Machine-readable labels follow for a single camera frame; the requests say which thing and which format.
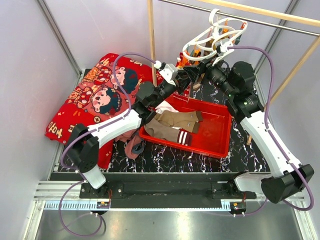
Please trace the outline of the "white round clip hanger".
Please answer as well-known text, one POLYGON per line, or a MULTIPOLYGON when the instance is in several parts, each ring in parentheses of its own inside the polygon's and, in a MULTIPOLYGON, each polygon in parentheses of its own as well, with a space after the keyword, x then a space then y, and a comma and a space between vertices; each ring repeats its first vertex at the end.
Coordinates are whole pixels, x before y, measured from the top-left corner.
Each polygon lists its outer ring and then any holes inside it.
POLYGON ((247 30, 247 21, 232 17, 221 18, 218 11, 220 10, 215 8, 210 12, 208 18, 209 28, 183 46, 182 54, 189 61, 196 62, 217 57, 214 44, 223 39, 229 39, 235 46, 240 42, 243 33, 247 30))

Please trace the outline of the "red christmas sock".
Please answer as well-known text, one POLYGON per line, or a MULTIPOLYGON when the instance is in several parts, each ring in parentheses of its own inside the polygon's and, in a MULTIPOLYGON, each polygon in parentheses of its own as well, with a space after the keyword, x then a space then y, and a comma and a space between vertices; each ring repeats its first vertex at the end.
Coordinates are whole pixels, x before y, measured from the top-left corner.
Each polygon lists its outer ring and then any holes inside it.
MULTIPOLYGON (((182 69, 185 65, 189 64, 189 60, 184 57, 183 53, 181 52, 179 54, 179 57, 177 58, 176 68, 177 70, 182 69)), ((180 95, 183 95, 185 91, 178 91, 180 95)))

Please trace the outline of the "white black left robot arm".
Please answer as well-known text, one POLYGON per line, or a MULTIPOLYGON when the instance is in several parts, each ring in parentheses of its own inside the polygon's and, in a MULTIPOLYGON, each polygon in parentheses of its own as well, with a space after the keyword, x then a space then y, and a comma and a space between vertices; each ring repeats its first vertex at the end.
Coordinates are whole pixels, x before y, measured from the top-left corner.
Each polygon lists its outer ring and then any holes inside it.
POLYGON ((166 64, 159 73, 163 81, 158 86, 151 82, 142 83, 128 111, 92 126, 79 123, 71 133, 63 155, 72 161, 89 183, 90 192, 95 197, 103 198, 108 193, 106 178, 98 166, 100 148, 116 137, 149 123, 156 115, 155 107, 174 92, 183 93, 192 82, 186 67, 177 69, 166 64))

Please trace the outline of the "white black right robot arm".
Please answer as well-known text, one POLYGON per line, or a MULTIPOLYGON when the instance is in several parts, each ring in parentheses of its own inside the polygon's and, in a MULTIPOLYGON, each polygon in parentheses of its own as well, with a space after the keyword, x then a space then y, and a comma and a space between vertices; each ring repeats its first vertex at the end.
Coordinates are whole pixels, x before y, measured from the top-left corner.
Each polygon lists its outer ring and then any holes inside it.
POLYGON ((252 137, 264 156, 270 175, 259 177, 251 173, 238 174, 227 185, 228 195, 239 198, 244 192, 265 195, 277 204, 307 187, 315 171, 310 164, 302 164, 286 147, 271 125, 253 84, 256 79, 251 64, 238 61, 232 67, 213 65, 206 59, 197 65, 184 67, 192 83, 199 78, 212 82, 227 96, 226 106, 232 117, 252 137))

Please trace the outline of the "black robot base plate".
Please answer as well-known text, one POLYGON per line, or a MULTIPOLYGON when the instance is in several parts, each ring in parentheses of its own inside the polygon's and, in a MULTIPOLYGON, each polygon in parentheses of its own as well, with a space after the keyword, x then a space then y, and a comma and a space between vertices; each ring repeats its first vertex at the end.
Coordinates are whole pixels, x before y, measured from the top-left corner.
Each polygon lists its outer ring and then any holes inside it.
POLYGON ((138 196, 200 195, 218 199, 257 198, 254 192, 236 193, 228 186, 233 173, 192 172, 192 173, 105 173, 106 183, 97 193, 88 183, 80 188, 79 197, 124 199, 138 196))

